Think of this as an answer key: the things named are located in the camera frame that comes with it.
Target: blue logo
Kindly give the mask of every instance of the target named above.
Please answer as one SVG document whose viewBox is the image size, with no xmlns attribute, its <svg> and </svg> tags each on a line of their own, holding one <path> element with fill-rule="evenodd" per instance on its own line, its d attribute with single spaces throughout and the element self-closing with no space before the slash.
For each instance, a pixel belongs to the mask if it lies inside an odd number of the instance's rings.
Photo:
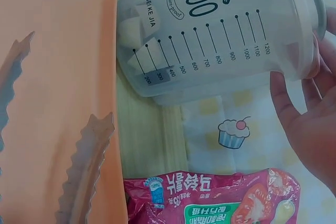
<svg viewBox="0 0 336 224">
<path fill-rule="evenodd" d="M 143 183 L 151 191 L 152 202 L 155 208 L 164 208 L 164 198 L 163 198 L 163 179 L 159 177 L 152 177 L 146 179 Z"/>
</svg>

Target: cupcake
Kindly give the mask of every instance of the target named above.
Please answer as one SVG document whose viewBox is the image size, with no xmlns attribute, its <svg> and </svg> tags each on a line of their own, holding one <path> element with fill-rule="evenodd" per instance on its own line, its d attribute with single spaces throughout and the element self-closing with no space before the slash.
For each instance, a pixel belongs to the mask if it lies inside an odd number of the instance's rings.
<svg viewBox="0 0 336 224">
<path fill-rule="evenodd" d="M 250 136 L 250 130 L 244 121 L 245 119 L 241 121 L 226 120 L 221 123 L 218 126 L 219 144 L 226 148 L 239 149 L 245 138 Z"/>
</svg>

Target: clear plastic container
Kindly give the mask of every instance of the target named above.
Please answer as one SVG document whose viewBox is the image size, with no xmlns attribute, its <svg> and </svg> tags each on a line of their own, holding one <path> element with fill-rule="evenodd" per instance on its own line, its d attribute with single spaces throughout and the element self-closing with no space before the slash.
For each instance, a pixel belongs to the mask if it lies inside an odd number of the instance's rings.
<svg viewBox="0 0 336 224">
<path fill-rule="evenodd" d="M 253 88 L 269 71 L 303 79 L 325 11 L 323 0 L 119 0 L 117 57 L 163 105 Z"/>
</svg>

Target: pink package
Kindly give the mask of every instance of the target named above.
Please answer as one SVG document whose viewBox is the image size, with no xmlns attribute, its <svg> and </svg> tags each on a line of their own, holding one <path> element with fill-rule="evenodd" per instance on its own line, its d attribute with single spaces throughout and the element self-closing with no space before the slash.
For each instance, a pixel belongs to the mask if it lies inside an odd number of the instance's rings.
<svg viewBox="0 0 336 224">
<path fill-rule="evenodd" d="M 125 179 L 130 224 L 296 223 L 300 185 L 270 168 L 230 176 L 174 172 Z"/>
</svg>

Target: orange fabric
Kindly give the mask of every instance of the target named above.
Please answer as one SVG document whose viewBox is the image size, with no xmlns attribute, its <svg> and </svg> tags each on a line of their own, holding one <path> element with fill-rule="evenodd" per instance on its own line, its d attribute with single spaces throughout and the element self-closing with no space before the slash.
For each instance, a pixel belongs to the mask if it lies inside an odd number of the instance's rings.
<svg viewBox="0 0 336 224">
<path fill-rule="evenodd" d="M 31 31 L 31 53 L 14 84 L 0 153 L 5 223 L 54 223 L 80 130 L 110 111 L 117 127 L 117 0 L 0 0 L 0 63 Z M 126 223 L 118 131 L 93 199 L 92 223 Z"/>
</svg>

